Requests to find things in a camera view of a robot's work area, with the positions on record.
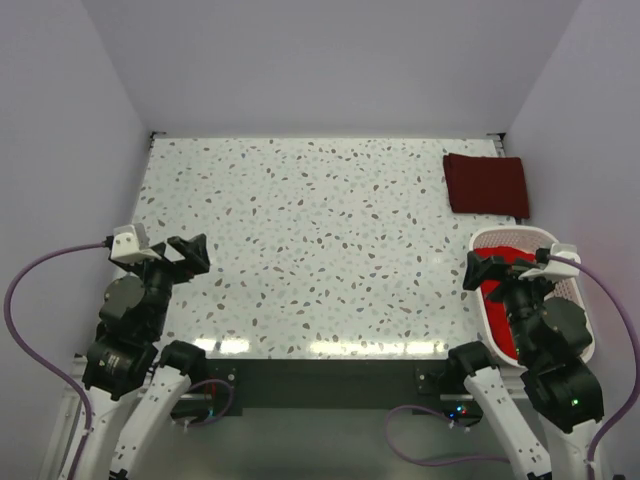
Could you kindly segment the bright red t shirt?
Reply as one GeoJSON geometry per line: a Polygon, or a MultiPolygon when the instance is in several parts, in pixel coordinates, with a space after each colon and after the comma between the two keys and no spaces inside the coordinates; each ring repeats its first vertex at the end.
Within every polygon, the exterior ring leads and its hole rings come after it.
{"type": "MultiPolygon", "coordinates": [[[[533,253],[509,246],[475,248],[474,251],[483,258],[501,256],[509,264],[513,263],[517,255],[534,255],[533,253]]],[[[511,336],[504,306],[501,303],[494,303],[487,299],[487,295],[492,292],[496,285],[497,283],[495,281],[485,281],[480,287],[483,310],[488,321],[489,339],[495,344],[493,349],[500,359],[505,358],[505,363],[517,365],[516,347],[511,336]]]]}

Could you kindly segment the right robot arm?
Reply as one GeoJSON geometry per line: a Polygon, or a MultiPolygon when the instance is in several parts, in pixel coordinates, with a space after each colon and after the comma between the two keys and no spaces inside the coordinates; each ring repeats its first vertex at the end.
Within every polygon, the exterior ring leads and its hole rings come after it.
{"type": "Polygon", "coordinates": [[[473,397],[517,478],[601,479],[593,442],[604,417],[603,394],[582,358],[593,337],[584,309],[553,293],[558,282],[579,274],[581,260],[573,246],[563,244],[540,248],[535,257],[509,262],[469,252],[463,287],[474,291],[496,282],[488,298],[505,309],[524,392],[547,444],[539,444],[482,342],[451,349],[438,383],[473,397]]]}

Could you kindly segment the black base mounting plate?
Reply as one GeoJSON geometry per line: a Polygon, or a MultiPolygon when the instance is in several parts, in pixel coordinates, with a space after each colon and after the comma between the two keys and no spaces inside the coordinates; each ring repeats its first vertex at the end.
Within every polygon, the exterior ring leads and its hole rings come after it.
{"type": "Polygon", "coordinates": [[[460,384],[444,384],[444,360],[215,359],[206,376],[234,389],[227,411],[247,409],[391,410],[418,405],[464,426],[483,412],[460,384]]]}

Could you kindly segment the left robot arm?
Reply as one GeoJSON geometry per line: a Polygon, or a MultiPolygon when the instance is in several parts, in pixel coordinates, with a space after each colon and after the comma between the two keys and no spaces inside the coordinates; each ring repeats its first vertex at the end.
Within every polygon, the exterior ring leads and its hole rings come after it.
{"type": "Polygon", "coordinates": [[[207,380],[202,349],[183,341],[155,346],[174,286],[210,270],[206,236],[152,245],[143,226],[131,224],[116,229],[105,246],[110,262],[126,274],[103,296],[62,479],[134,478],[179,397],[207,380]]]}

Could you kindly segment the folded dark red t shirt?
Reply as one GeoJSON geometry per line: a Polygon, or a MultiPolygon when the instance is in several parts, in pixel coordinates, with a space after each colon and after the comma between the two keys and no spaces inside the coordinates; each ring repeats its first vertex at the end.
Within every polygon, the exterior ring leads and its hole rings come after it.
{"type": "Polygon", "coordinates": [[[443,157],[443,169],[454,213],[530,217],[526,177],[519,157],[449,153],[443,157]]]}

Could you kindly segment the white perforated plastic basket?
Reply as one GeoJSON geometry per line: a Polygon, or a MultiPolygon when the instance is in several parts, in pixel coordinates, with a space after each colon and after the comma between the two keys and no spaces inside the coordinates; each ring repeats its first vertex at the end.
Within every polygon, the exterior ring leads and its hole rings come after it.
{"type": "MultiPolygon", "coordinates": [[[[556,237],[540,228],[520,225],[494,226],[482,228],[474,233],[469,240],[469,250],[479,250],[484,256],[504,254],[507,260],[531,260],[538,248],[549,248],[553,243],[558,243],[556,237]]],[[[515,357],[515,346],[504,307],[485,299],[496,285],[496,282],[487,282],[471,293],[480,312],[480,331],[485,345],[499,364],[521,368],[515,357]]],[[[557,283],[554,291],[547,295],[546,299],[552,297],[565,298],[585,309],[575,279],[557,283]]]]}

